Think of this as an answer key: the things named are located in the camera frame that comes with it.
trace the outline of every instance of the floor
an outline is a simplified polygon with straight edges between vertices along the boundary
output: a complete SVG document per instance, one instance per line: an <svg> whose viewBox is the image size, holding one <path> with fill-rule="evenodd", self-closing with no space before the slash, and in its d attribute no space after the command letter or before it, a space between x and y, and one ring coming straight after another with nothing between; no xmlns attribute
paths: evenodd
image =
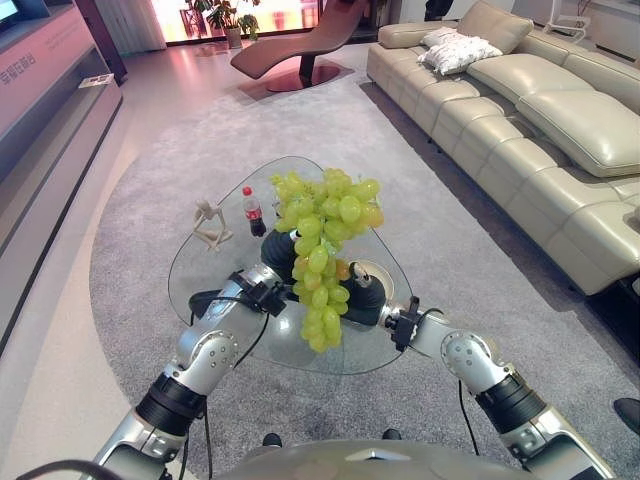
<svg viewBox="0 0 640 480"><path fill-rule="evenodd" d="M216 43L125 59L129 74L120 111L0 360L0 479L54 460L93 458L128 411L93 324L93 238L118 179L159 132L251 82L230 67L233 54ZM347 46L330 58L340 62L344 55L364 56L366 45ZM276 68L296 68L295 59Z"/></svg>

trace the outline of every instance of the plastic bottle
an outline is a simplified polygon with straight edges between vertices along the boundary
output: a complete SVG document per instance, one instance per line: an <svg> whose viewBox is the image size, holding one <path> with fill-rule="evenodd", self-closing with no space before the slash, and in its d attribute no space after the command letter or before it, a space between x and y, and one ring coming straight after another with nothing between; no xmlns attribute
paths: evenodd
<svg viewBox="0 0 640 480"><path fill-rule="evenodd" d="M242 207L244 208L245 215L249 219L251 234L254 237L261 237L266 233L267 227L265 227L264 222L262 221L262 209L260 208L260 202L252 195L252 193L251 187L247 186L242 189L242 194L244 195Z"/></svg>

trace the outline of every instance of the gray carpet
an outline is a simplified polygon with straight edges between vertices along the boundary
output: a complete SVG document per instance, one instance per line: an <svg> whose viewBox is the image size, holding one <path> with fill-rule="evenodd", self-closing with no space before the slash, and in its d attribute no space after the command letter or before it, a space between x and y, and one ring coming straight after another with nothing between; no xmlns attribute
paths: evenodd
<svg viewBox="0 0 640 480"><path fill-rule="evenodd" d="M96 328L132 404L184 328L169 303L167 276L190 229L194 200L219 200L262 164L299 155L379 179L386 216L379 233L423 305L495 338L503 357L619 475L640 478L638 438L611 408L618 397L637 397L638 389L590 333L598 320L582 297L368 84L362 62L345 66L352 73L320 87L258 102L228 95L176 121L121 179L95 239L90 281ZM481 453L513 463L482 412L467 405ZM211 396L209 413L217 472L269 431L301 443L378 438L392 426L407 439L471 451L456 380L440 362L412 353L342 378L249 357ZM204 478L202 422L192 438L190 468Z"/></svg>

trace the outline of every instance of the bunch of grapes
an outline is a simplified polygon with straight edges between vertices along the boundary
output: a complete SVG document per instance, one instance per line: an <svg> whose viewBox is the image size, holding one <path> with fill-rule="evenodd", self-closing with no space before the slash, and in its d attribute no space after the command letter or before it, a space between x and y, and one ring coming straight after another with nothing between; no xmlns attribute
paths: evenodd
<svg viewBox="0 0 640 480"><path fill-rule="evenodd" d="M340 315L348 309L349 291L339 282L349 278L349 269L336 254L345 240L382 225L376 203L380 185L372 179L353 183L339 169L327 169L322 182L305 181L296 172L274 175L271 181L279 199L275 229L297 229L300 235L291 274L293 292L308 307L301 335L321 353L340 345Z"/></svg>

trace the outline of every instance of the bottle label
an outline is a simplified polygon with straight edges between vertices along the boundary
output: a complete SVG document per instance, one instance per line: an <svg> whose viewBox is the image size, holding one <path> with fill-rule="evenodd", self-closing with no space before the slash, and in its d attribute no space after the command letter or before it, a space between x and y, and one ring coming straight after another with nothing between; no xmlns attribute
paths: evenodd
<svg viewBox="0 0 640 480"><path fill-rule="evenodd" d="M244 212L249 220L258 220L262 218L262 209L256 208L255 210L249 210L248 212Z"/></svg>

